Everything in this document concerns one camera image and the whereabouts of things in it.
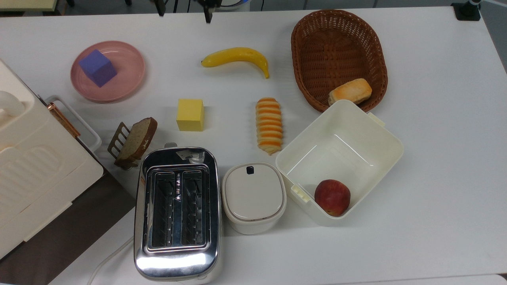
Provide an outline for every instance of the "bread roll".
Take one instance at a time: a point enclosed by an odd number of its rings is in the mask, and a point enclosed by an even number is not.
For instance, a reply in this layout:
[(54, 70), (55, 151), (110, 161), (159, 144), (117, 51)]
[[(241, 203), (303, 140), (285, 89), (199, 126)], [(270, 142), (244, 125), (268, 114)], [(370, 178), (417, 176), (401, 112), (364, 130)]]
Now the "bread roll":
[(329, 92), (329, 106), (342, 99), (359, 104), (370, 98), (371, 95), (372, 88), (365, 79), (354, 79)]
[(257, 145), (269, 155), (282, 148), (282, 112), (280, 104), (271, 97), (264, 97), (256, 105)]

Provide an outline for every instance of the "brown basket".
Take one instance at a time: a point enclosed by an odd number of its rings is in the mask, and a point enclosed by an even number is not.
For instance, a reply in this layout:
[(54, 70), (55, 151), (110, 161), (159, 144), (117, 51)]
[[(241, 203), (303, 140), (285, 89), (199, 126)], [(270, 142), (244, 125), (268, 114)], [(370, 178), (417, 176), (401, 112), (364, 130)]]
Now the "brown basket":
[(329, 92), (357, 78), (372, 87), (358, 106), (375, 107), (387, 89), (387, 68), (377, 34), (361, 18), (342, 10), (320, 10), (301, 19), (292, 32), (292, 59), (299, 89), (324, 112)]

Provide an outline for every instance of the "pink plate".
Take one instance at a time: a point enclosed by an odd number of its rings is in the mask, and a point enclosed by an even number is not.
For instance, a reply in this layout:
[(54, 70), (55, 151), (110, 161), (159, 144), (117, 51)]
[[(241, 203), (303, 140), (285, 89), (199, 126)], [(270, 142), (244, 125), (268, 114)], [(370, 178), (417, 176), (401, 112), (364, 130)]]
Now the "pink plate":
[[(93, 50), (99, 50), (116, 69), (116, 76), (102, 87), (91, 81), (79, 66), (79, 61)], [(86, 99), (111, 102), (125, 97), (136, 90), (144, 77), (144, 59), (139, 51), (124, 42), (108, 41), (95, 44), (76, 58), (70, 69), (70, 80), (74, 88)]]

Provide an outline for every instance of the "bread box handle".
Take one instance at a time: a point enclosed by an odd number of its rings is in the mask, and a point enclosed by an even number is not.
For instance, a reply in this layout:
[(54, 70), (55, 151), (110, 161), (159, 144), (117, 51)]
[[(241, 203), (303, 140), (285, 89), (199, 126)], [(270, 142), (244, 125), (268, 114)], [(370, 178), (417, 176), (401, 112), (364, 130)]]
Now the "bread box handle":
[(53, 96), (47, 98), (45, 101), (46, 102), (60, 101), (74, 115), (74, 117), (76, 119), (78, 119), (81, 122), (81, 124), (83, 124), (83, 126), (85, 126), (85, 128), (88, 129), (88, 131), (95, 137), (95, 142), (91, 146), (88, 146), (88, 148), (90, 149), (90, 151), (94, 152), (94, 151), (96, 151), (99, 148), (99, 146), (102, 144), (102, 140), (100, 139), (100, 136), (97, 134), (97, 132), (95, 132), (92, 129), (92, 127), (90, 127), (90, 125), (88, 125), (85, 122), (85, 120), (83, 120), (83, 118), (81, 118), (81, 116), (78, 115), (78, 113), (76, 113), (76, 111), (70, 105), (68, 105), (67, 103), (65, 103), (57, 95), (53, 95)]
[(25, 106), (11, 93), (0, 91), (0, 109), (4, 109), (9, 116), (17, 117), (25, 111)]

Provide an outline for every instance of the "white bread box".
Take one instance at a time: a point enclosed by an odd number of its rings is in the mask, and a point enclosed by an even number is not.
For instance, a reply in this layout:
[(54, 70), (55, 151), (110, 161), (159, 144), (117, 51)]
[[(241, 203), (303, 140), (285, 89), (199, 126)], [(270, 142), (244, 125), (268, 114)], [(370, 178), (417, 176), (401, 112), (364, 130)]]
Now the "white bread box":
[(102, 166), (0, 60), (0, 258), (102, 174)]

